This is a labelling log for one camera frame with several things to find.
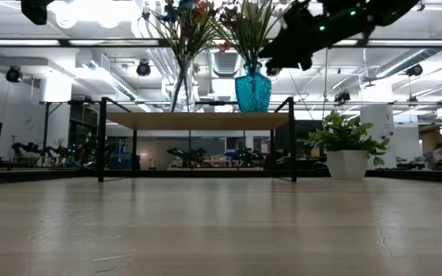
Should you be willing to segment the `blue artificial flower bunch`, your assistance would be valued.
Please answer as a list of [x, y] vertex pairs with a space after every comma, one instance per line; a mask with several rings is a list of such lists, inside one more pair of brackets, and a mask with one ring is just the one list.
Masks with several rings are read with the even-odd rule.
[[144, 11], [142, 19], [166, 42], [178, 65], [189, 64], [213, 37], [198, 0], [165, 0], [163, 11]]

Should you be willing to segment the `black ceiling spotlight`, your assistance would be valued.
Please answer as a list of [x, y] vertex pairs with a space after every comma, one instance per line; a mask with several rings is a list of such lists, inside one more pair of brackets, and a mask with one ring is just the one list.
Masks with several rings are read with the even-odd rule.
[[418, 77], [421, 76], [424, 72], [424, 69], [422, 68], [422, 66], [420, 64], [415, 64], [414, 66], [408, 68], [405, 71], [405, 74], [408, 77]]
[[149, 64], [149, 60], [141, 59], [136, 68], [136, 73], [139, 77], [147, 77], [151, 73], [151, 67]]
[[5, 75], [5, 79], [10, 83], [21, 82], [21, 69], [19, 66], [11, 66]]

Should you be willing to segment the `wooden shelf with black legs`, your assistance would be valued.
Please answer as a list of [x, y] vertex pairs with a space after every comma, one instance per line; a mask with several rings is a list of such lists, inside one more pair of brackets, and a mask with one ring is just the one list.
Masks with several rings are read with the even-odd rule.
[[133, 130], [133, 141], [139, 130], [269, 130], [271, 132], [284, 123], [289, 124], [290, 178], [297, 182], [295, 101], [286, 98], [273, 113], [134, 113], [118, 102], [103, 97], [100, 101], [97, 163], [98, 180], [104, 180], [106, 121]]

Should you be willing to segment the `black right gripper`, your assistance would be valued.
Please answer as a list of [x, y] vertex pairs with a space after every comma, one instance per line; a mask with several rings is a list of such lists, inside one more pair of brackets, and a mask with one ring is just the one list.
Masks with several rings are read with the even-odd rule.
[[267, 68], [297, 68], [306, 71], [312, 66], [312, 55], [338, 42], [338, 0], [317, 0], [323, 13], [314, 16], [308, 10], [311, 0], [295, 0], [283, 15], [286, 29], [269, 42], [259, 57], [266, 59]]

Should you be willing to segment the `clear glass vase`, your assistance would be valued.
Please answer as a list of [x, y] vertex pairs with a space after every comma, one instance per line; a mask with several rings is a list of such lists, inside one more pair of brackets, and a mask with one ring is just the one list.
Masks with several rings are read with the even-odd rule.
[[173, 96], [170, 103], [171, 113], [193, 112], [192, 60], [192, 56], [185, 54], [176, 58], [179, 72], [174, 83]]

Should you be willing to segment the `purple artificial flower bunch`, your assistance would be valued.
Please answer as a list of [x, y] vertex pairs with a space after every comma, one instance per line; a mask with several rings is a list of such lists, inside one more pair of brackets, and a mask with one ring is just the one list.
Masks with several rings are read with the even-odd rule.
[[250, 0], [227, 0], [211, 21], [217, 37], [242, 57], [248, 64], [258, 59], [259, 6]]

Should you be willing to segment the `blue glass vase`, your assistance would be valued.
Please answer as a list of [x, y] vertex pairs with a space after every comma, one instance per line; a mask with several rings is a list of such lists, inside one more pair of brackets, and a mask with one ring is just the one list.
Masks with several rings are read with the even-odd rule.
[[268, 111], [272, 82], [261, 73], [262, 64], [245, 63], [245, 74], [235, 79], [236, 101], [242, 113]]

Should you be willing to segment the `green plant in white pot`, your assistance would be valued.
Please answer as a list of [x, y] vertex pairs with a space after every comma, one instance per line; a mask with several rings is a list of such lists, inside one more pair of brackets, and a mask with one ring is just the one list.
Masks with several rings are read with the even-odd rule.
[[374, 139], [368, 133], [372, 127], [372, 123], [345, 119], [333, 110], [323, 119], [320, 128], [308, 134], [305, 144], [325, 151], [326, 165], [333, 179], [362, 180], [369, 159], [375, 165], [384, 164], [381, 157], [391, 141]]

